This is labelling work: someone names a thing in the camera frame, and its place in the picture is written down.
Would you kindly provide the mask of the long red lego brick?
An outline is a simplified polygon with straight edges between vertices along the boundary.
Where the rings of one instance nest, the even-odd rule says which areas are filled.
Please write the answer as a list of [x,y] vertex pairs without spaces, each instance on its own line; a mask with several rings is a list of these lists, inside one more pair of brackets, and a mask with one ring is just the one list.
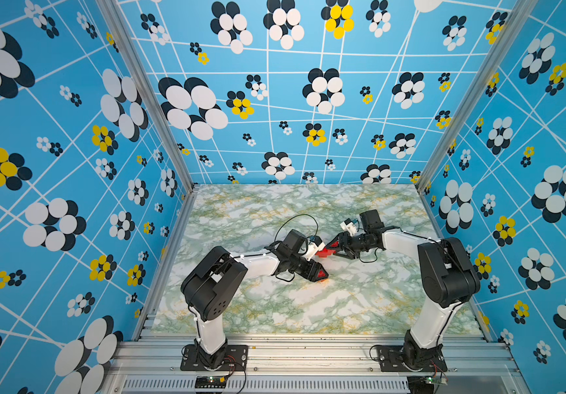
[[335,250],[324,248],[321,251],[317,251],[317,253],[315,254],[315,257],[325,259],[329,256],[332,256],[333,254],[335,254]]

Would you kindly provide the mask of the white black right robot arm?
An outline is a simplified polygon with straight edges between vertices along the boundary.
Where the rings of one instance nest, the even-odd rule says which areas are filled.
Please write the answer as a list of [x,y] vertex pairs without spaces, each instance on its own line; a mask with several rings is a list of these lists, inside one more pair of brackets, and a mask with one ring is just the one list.
[[460,308],[481,289],[463,244],[455,237],[434,239],[386,226],[375,209],[361,213],[360,222],[361,233],[357,233],[352,220],[341,223],[343,231],[317,255],[360,260],[363,252],[382,250],[417,261],[426,298],[416,323],[405,334],[401,357],[412,371],[432,364],[445,372],[442,347],[446,329]]

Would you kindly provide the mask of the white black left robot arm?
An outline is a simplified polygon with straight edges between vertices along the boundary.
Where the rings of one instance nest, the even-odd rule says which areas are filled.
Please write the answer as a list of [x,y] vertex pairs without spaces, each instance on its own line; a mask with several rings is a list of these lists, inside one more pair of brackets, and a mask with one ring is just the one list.
[[195,361],[214,370],[230,359],[222,315],[244,279],[282,279],[281,275],[288,273],[309,282],[324,281],[329,274],[314,259],[324,248],[320,236],[304,236],[296,230],[259,252],[233,254],[222,246],[212,248],[180,286],[196,323],[197,335],[189,348],[194,351]]

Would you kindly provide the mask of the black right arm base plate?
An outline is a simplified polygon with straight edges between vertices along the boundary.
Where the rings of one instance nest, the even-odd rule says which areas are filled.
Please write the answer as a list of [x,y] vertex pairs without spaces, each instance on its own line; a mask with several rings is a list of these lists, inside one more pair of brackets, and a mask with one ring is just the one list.
[[418,349],[415,345],[373,346],[371,358],[381,367],[382,372],[447,372],[448,367],[442,354],[442,346]]

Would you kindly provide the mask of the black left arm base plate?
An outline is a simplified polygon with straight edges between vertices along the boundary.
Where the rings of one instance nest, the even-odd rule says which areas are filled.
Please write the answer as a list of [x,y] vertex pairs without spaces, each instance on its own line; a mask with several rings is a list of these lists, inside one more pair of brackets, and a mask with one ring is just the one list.
[[248,361],[248,346],[223,345],[213,355],[207,354],[199,345],[187,345],[182,350],[181,371],[231,371],[232,366],[245,370]]

